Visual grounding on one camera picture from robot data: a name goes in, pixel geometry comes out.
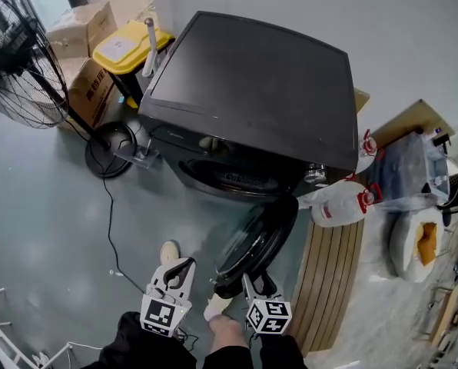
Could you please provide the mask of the large black standing fan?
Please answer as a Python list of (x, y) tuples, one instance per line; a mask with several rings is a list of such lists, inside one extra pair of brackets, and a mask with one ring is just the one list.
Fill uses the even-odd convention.
[(10, 0), (0, 0), (0, 112), (32, 128), (67, 122), (89, 135), (85, 161), (103, 180), (125, 173), (131, 162), (121, 151), (135, 152), (134, 132), (113, 121), (93, 128), (70, 105), (65, 76), (37, 19)]

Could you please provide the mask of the person's right leg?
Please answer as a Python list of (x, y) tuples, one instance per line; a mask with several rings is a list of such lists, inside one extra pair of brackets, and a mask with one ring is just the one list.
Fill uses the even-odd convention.
[(214, 316), (208, 322), (214, 339), (211, 355), (235, 360), (237, 357), (251, 356), (243, 330), (239, 322), (226, 315)]

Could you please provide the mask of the person's left shoe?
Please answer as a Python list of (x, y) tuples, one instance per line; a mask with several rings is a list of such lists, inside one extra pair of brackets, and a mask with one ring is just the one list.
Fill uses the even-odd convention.
[(166, 241), (160, 251), (161, 265), (166, 265), (180, 258), (178, 245), (174, 241)]

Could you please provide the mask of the grey sink cabinet plastic wrapped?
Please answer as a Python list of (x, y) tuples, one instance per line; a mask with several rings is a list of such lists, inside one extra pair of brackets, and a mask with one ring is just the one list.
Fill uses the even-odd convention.
[[(439, 186), (433, 179), (445, 175)], [(447, 156), (415, 131), (385, 147), (384, 156), (367, 169), (367, 182), (380, 186), (377, 207), (388, 212), (417, 211), (447, 202), (450, 183)]]

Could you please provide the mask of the small cardboard sheet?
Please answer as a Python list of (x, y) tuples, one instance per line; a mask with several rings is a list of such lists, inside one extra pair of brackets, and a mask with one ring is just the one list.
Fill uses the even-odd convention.
[(354, 98), (355, 98), (356, 112), (357, 114), (359, 114), (360, 110), (370, 100), (370, 94), (365, 91), (360, 90), (359, 88), (355, 88), (354, 89)]

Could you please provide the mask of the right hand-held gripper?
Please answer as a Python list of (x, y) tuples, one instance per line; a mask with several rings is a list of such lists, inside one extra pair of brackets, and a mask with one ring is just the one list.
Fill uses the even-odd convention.
[[(290, 303), (255, 299), (257, 292), (247, 273), (243, 274), (242, 286), (245, 299), (250, 305), (246, 314), (248, 324), (257, 334), (282, 335), (292, 319)], [(266, 298), (282, 297), (280, 285), (266, 271), (261, 275), (261, 294)]]

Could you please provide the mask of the person's right forearm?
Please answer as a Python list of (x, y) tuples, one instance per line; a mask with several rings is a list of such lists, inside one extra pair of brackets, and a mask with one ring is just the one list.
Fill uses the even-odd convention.
[(307, 369), (297, 342), (290, 335), (262, 334), (262, 369)]

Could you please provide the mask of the black washing machine door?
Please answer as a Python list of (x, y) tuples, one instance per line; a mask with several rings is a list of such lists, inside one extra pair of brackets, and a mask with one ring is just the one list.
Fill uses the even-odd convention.
[(214, 262), (214, 292), (228, 299), (243, 289), (243, 275), (256, 281), (275, 259), (297, 218), (298, 201), (284, 195), (257, 204), (241, 219)]

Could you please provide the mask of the white metal rack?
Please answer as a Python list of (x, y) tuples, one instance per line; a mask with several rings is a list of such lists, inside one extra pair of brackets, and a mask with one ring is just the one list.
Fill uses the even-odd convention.
[[(4, 288), (0, 288), (0, 295), (5, 293)], [(67, 359), (68, 368), (72, 369), (72, 346), (65, 344), (58, 352), (48, 356), (44, 351), (39, 351), (27, 355), (9, 337), (11, 321), (0, 322), (0, 365), (3, 369), (58, 369), (58, 361), (62, 358)]]

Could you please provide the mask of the large wooden board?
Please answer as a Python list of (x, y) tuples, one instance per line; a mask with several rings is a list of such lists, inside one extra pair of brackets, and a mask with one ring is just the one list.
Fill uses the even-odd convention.
[(380, 148), (384, 148), (412, 131), (432, 133), (438, 128), (440, 133), (437, 137), (455, 134), (453, 128), (430, 105), (419, 99), (374, 131), (372, 137)]

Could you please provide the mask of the person's right shoe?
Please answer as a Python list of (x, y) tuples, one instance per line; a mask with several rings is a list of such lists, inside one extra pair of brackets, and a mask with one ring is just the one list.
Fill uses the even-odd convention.
[(218, 294), (214, 293), (208, 299), (207, 306), (204, 309), (204, 319), (210, 322), (212, 318), (222, 315), (229, 307), (233, 298), (221, 298)]

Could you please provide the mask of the person's shoe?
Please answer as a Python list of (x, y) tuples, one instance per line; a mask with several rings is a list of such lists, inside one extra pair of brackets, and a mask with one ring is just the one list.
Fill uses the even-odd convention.
[(160, 251), (161, 265), (166, 265), (180, 258), (178, 245), (174, 241), (166, 241)]
[(229, 307), (233, 298), (221, 298), (218, 294), (214, 293), (208, 299), (207, 306), (204, 309), (204, 319), (210, 322), (212, 318), (222, 315)]

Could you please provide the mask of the person's left forearm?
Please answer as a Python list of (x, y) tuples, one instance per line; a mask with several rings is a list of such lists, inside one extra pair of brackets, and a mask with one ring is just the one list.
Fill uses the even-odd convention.
[(180, 341), (144, 330), (140, 314), (127, 311), (119, 319), (114, 340), (82, 369), (196, 369), (196, 363)]

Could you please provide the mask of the person's black shorts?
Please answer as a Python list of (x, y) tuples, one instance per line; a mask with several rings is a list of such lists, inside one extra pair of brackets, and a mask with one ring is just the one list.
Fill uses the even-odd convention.
[(202, 369), (254, 369), (247, 347), (227, 346), (210, 353)]

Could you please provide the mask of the black bin with yellow lid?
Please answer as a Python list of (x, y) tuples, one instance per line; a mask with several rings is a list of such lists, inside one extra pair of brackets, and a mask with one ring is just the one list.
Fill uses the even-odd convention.
[[(161, 59), (174, 43), (174, 36), (156, 26), (154, 28), (160, 66)], [(108, 72), (131, 108), (138, 108), (144, 96), (140, 81), (150, 81), (141, 76), (149, 49), (148, 27), (144, 21), (131, 21), (108, 36), (93, 51), (93, 60)]]

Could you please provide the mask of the orange cushion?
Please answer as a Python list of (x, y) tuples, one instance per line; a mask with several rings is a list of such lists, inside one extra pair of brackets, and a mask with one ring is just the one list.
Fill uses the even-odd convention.
[(427, 266), (436, 258), (436, 235), (436, 223), (421, 223), (417, 228), (414, 248), (423, 266)]

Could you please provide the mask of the printed cardboard box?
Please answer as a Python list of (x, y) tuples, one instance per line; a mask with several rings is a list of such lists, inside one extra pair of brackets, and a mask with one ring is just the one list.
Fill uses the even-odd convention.
[(89, 127), (96, 129), (117, 95), (111, 76), (92, 58), (66, 58), (58, 62), (65, 77), (70, 107)]

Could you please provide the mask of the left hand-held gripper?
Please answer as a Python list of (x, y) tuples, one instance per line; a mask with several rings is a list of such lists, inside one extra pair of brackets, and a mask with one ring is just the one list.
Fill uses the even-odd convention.
[[(145, 331), (174, 337), (192, 308), (188, 300), (194, 282), (196, 261), (179, 258), (158, 267), (143, 295), (140, 325)], [(171, 289), (172, 294), (162, 289)]]

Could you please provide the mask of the white flat mop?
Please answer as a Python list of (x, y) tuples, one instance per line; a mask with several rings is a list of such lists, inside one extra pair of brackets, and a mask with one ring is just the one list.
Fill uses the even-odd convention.
[[(154, 20), (151, 17), (147, 17), (144, 20), (144, 23), (148, 27), (150, 49), (141, 70), (141, 76), (152, 79), (159, 67), (157, 40), (155, 35)], [(154, 161), (158, 156), (158, 151), (154, 149), (150, 135), (146, 135), (146, 138), (148, 141), (145, 146), (136, 144), (135, 153), (129, 158), (129, 161), (137, 166), (149, 169), (154, 164)]]

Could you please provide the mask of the wooden slat platform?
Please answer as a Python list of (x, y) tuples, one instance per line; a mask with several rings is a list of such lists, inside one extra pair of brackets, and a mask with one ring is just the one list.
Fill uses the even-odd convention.
[(334, 345), (357, 274), (363, 227), (363, 220), (335, 228), (309, 223), (287, 329), (303, 356)]

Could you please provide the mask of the black washing machine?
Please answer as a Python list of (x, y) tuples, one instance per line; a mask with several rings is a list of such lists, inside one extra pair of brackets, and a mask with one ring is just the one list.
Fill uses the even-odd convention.
[(218, 197), (301, 196), (357, 168), (347, 53), (250, 18), (196, 12), (139, 117), (181, 183)]

